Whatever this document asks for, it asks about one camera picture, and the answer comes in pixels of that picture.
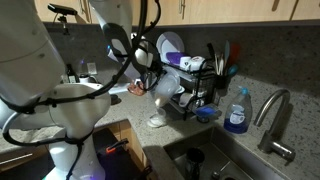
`electrical outlet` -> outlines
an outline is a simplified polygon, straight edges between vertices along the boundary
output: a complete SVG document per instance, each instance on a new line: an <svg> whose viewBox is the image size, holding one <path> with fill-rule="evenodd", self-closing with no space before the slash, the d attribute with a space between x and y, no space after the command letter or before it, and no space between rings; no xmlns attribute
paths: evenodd
<svg viewBox="0 0 320 180"><path fill-rule="evenodd" d="M88 73L89 74L98 74L97 68L96 68L96 63L87 63L87 66L88 66Z"/></svg>

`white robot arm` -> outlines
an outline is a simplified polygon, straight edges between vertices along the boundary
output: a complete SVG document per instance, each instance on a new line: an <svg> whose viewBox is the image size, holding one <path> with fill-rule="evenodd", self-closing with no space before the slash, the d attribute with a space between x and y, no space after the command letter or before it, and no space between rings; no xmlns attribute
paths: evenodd
<svg viewBox="0 0 320 180"><path fill-rule="evenodd" d="M121 8L110 9L114 7L115 2ZM10 137L9 129L11 128L24 130L47 126L63 128L53 140L20 143L20 145L35 146L55 142L50 144L50 153L56 167L46 179L65 179L66 177L67 179L104 179L104 171L93 148L92 129L95 123L107 113L110 107L110 96L107 91L117 79L124 72L128 72L127 76L136 78L146 69L141 63L137 63L135 58L145 19L140 22L137 38L131 43L132 15L129 2L129 0L90 2L100 14L98 17L101 27L113 52L126 55L125 58L117 57L123 67L113 77L113 81L105 86L59 84L61 75L65 72L65 66L36 14L34 2L8 0L1 3L0 128L5 138ZM110 4L110 6L104 6L101 3ZM141 4L145 17L147 0L141 0ZM117 17L116 14L125 16L120 16L120 19L107 19L108 16L104 16L104 13L109 17Z"/></svg>

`kitchen cabinet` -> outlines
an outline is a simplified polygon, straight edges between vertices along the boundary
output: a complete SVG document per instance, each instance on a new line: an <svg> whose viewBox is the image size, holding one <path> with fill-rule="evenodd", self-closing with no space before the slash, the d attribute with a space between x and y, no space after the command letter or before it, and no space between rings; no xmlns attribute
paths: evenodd
<svg viewBox="0 0 320 180"><path fill-rule="evenodd" d="M139 18L140 18L140 0L130 0L130 2L132 5L132 25L137 26L139 24ZM90 11L91 11L92 24L99 24L99 21L95 16L91 6L90 6Z"/></svg>
<svg viewBox="0 0 320 180"><path fill-rule="evenodd" d="M192 0L190 24L289 21L296 0Z"/></svg>
<svg viewBox="0 0 320 180"><path fill-rule="evenodd" d="M35 5L38 11L38 15L43 22L53 22L56 13L48 9L48 4L56 4L66 6L75 9L78 12L77 16L67 15L68 23L78 24L91 24L91 14L89 9L88 0L35 0ZM58 18L61 14L58 14L55 22L58 22Z"/></svg>
<svg viewBox="0 0 320 180"><path fill-rule="evenodd" d="M161 0L158 25L289 21L296 0ZM149 13L156 5L149 3Z"/></svg>
<svg viewBox="0 0 320 180"><path fill-rule="evenodd" d="M299 0L292 20L320 19L319 0Z"/></svg>
<svg viewBox="0 0 320 180"><path fill-rule="evenodd" d="M160 0L161 18L157 25L189 24L191 0ZM148 1L149 21L157 16L157 5L154 0Z"/></svg>

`lower cabinet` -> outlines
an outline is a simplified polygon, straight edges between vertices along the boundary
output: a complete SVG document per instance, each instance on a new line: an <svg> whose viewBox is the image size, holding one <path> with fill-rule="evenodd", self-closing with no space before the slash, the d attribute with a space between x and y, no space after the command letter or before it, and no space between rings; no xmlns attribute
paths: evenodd
<svg viewBox="0 0 320 180"><path fill-rule="evenodd" d="M126 145L126 149L128 150L131 160L140 171L143 171L143 169L149 165L148 159L128 120L96 128L95 132L105 128L108 128L118 141L124 138L128 139L129 143ZM0 179L6 179L6 177L24 179L24 177L21 176L38 179L38 177L44 177L48 174L53 167L54 164L47 146L21 148L0 154ZM154 173L151 173L147 179L154 180L157 178Z"/></svg>
<svg viewBox="0 0 320 180"><path fill-rule="evenodd" d="M137 135L131 128L130 122L128 120L110 124L101 127L101 129L102 128L109 128L109 130L118 140L124 138L128 139L129 143L127 144L127 149L129 150L131 159L141 171L149 165L148 159L142 150ZM152 172L151 174L149 174L148 179L155 180L157 179L157 177L155 173Z"/></svg>

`purple item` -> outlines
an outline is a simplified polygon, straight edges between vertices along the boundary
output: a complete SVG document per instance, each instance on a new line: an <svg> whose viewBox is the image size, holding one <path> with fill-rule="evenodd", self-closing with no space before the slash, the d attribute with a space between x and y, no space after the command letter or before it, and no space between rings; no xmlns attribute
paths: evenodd
<svg viewBox="0 0 320 180"><path fill-rule="evenodd" d="M170 64L180 66L180 58L185 56L185 54L181 52L168 52L166 56Z"/></svg>

